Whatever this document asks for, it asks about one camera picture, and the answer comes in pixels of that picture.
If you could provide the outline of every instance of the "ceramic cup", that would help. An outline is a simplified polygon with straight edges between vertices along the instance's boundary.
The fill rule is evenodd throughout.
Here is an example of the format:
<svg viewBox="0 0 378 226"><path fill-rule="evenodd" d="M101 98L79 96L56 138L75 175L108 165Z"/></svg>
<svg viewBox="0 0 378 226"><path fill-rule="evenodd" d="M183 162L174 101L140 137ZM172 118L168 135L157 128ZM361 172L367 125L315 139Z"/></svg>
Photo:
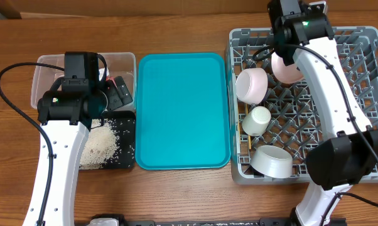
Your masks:
<svg viewBox="0 0 378 226"><path fill-rule="evenodd" d="M252 109L242 121L242 128L250 136L260 136L266 132L270 119L269 109L258 106Z"/></svg>
<svg viewBox="0 0 378 226"><path fill-rule="evenodd" d="M267 74L263 69L245 69L236 81L237 97L246 104L259 104L267 92L267 85Z"/></svg>

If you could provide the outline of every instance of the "teal tray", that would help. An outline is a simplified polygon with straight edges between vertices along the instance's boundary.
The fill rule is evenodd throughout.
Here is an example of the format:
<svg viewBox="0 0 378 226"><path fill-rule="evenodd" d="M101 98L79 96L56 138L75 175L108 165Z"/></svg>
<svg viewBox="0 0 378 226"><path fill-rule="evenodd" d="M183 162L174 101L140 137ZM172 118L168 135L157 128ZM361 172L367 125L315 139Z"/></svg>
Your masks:
<svg viewBox="0 0 378 226"><path fill-rule="evenodd" d="M230 159L224 60L148 55L139 64L136 161L146 170L220 168Z"/></svg>

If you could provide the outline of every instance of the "gray dish rack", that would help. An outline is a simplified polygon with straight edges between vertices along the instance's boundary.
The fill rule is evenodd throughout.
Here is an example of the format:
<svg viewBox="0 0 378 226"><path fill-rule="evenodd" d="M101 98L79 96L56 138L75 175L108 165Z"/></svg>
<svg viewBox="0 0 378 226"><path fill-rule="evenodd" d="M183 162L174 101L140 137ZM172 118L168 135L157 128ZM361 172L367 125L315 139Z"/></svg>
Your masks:
<svg viewBox="0 0 378 226"><path fill-rule="evenodd" d="M340 61L355 99L372 125L378 128L378 30L370 26L334 27ZM303 160L308 151L322 142L320 119L311 99L308 84L302 80L288 85L278 82L270 59L257 64L268 74L269 88L261 103L271 112L267 131L250 137L241 129L246 114L255 107L236 98L235 81L245 69L244 61L258 49L273 43L271 28L238 28L229 34L226 49L226 79L232 139L232 178L245 185L289 184L311 181ZM268 54L266 50L258 58ZM284 148L293 156L293 175L286 179L270 178L250 168L250 158L260 145ZM378 167L364 176L361 183L378 183Z"/></svg>

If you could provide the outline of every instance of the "black base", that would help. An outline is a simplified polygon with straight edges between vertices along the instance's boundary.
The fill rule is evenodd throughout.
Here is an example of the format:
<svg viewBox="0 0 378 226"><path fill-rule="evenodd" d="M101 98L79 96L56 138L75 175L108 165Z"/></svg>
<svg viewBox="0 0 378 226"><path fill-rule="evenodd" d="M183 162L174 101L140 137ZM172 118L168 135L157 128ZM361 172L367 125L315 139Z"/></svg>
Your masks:
<svg viewBox="0 0 378 226"><path fill-rule="evenodd" d="M136 116L133 112L114 111L105 112L104 119L112 119L108 124L112 126L115 135L118 136L116 146L118 149L111 158L105 160L98 166L100 170L131 169L136 162L135 158L135 136L136 136Z"/></svg>
<svg viewBox="0 0 378 226"><path fill-rule="evenodd" d="M88 223L75 224L86 226ZM159 222L151 220L128 221L125 226L297 226L289 218L260 218L260 220L228 220L228 221L203 221L203 222ZM347 226L344 218L332 219L328 226Z"/></svg>

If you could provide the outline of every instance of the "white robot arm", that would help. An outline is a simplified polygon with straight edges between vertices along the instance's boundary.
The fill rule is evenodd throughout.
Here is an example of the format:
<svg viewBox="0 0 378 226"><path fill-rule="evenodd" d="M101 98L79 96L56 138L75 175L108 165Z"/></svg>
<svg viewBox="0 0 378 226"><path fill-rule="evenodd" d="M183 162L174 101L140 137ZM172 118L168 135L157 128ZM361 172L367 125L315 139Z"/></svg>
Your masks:
<svg viewBox="0 0 378 226"><path fill-rule="evenodd" d="M69 121L48 121L42 126L51 140L53 153L53 175L44 221L46 226L74 225L73 208L78 167L89 130L79 122L76 126ZM41 136L40 158L29 210L23 226L35 225L44 197L48 175L48 147Z"/></svg>
<svg viewBox="0 0 378 226"><path fill-rule="evenodd" d="M356 123L361 131L366 131L367 127L372 125L360 109L352 94L340 64L336 41L329 40L327 37L317 38L310 40L310 44L305 47L316 51L334 66L334 69L341 78L343 86L346 87L345 91L347 92L348 101L350 105L353 106L352 112L357 118ZM316 56L307 51L296 50L293 59L304 75L313 100L316 103L321 121L323 139L328 140L337 137L339 132L355 134L357 131L355 131L352 123L347 120L349 118L347 108L345 107L342 93L332 72L327 70L326 65L317 59ZM318 226L331 200L335 197L335 194L348 191L351 187L352 185L346 183L325 191L321 186L311 182L305 197L296 207L296 216L300 224L302 226ZM338 201L337 199L334 206L329 211L324 225L330 222L330 215Z"/></svg>
<svg viewBox="0 0 378 226"><path fill-rule="evenodd" d="M304 75L318 109L325 141L306 156L313 182L302 202L291 212L291 224L328 225L339 201L337 193L348 191L372 171L375 161L361 140L368 137L378 155L378 130L372 130L344 75L333 29L325 16L326 4L272 0L267 6L274 50L285 65L295 63Z"/></svg>

